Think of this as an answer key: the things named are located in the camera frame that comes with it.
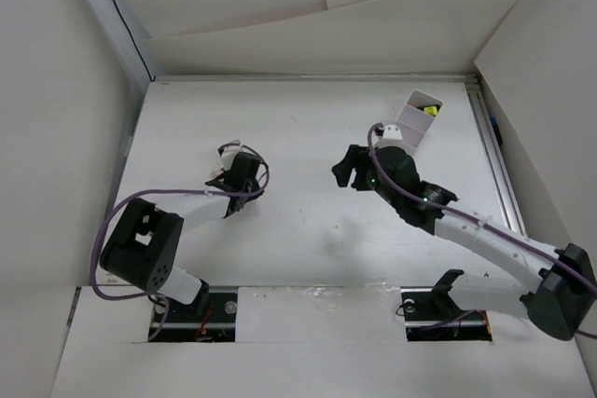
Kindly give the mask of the yellow highlighter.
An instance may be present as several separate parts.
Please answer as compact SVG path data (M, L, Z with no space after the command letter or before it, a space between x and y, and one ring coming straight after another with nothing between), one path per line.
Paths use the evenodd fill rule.
M439 111L439 107L437 105L428 105L424 106L422 110L431 117L436 117Z

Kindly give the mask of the blue highlighter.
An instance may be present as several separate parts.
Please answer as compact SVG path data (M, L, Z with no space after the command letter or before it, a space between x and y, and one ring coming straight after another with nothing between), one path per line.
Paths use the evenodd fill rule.
M498 120L495 116L490 116L490 122L493 129L495 140L499 146L503 145L503 137L500 131Z

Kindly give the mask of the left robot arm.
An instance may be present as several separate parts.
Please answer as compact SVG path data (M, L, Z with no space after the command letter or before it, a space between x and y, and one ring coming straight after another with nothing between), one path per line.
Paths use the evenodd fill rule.
M209 285L175 265L184 225L204 226L240 212L265 192L270 170L249 149L232 153L228 167L204 189L149 189L134 193L106 217L94 242L91 269L101 268L139 289L174 304L188 320L208 308Z

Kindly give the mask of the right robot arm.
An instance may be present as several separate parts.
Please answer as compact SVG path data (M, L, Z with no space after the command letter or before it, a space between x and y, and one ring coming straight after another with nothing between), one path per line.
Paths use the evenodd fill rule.
M422 180L400 147L352 145L331 171L338 186L376 192L407 224L465 247L515 278L526 290L515 295L508 314L522 313L559 340L579 334L596 301L596 278L581 247L528 240L469 211L451 191Z

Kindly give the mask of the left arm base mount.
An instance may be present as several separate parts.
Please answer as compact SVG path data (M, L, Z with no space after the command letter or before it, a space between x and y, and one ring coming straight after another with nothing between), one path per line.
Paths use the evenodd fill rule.
M152 299L153 311L148 327L154 343L230 343L236 337L236 317L238 309L237 287L211 287L207 304L199 314L193 309L170 301L165 321L162 301Z

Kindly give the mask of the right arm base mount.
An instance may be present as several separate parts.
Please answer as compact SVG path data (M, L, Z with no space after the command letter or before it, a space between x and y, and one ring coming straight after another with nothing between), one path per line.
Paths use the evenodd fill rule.
M449 297L461 269L450 269L432 286L400 288L395 315L404 319L408 342L484 341L493 335L485 310L463 310Z

